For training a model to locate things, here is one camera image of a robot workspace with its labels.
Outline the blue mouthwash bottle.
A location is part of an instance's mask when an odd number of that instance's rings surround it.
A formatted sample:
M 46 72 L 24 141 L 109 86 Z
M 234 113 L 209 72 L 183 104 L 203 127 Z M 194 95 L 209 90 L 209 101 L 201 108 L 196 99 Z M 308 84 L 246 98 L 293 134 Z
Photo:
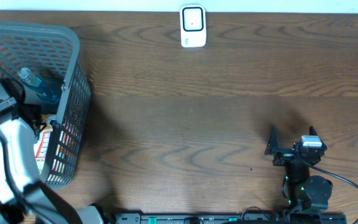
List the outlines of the blue mouthwash bottle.
M 22 67 L 18 76 L 23 84 L 34 91 L 35 94 L 44 102 L 51 105 L 57 105 L 60 97 L 55 93 L 45 81 L 35 75 L 29 68 Z

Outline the yellow red snack bag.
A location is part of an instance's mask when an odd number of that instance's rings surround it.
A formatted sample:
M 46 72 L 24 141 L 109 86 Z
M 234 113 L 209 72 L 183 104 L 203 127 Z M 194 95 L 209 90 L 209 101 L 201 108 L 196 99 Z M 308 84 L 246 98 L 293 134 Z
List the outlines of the yellow red snack bag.
M 44 168 L 48 144 L 50 141 L 51 134 L 53 132 L 51 122 L 55 121 L 55 119 L 55 114 L 42 115 L 43 124 L 40 126 L 40 134 L 38 141 L 34 144 L 35 161 L 40 174 L 42 173 L 42 170 Z

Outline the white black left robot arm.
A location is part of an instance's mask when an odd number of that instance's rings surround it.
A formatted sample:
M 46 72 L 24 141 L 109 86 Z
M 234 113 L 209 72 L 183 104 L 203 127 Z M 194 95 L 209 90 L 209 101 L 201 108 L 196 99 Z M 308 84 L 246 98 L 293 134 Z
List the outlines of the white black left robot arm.
M 0 79 L 0 223 L 20 223 L 29 213 L 44 223 L 105 223 L 96 206 L 76 210 L 41 181 L 34 156 L 41 121 L 39 106 Z

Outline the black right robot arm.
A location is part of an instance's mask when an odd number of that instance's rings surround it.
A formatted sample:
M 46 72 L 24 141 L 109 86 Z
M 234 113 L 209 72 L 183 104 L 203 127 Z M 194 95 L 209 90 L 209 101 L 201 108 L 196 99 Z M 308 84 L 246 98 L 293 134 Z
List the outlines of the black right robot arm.
M 275 127 L 271 128 L 265 154 L 273 156 L 274 166 L 284 166 L 283 194 L 288 199 L 291 213 L 320 213 L 328 209 L 333 184 L 318 175 L 311 175 L 310 168 L 321 161 L 327 147 L 317 135 L 314 127 L 303 135 L 291 148 L 279 146 Z

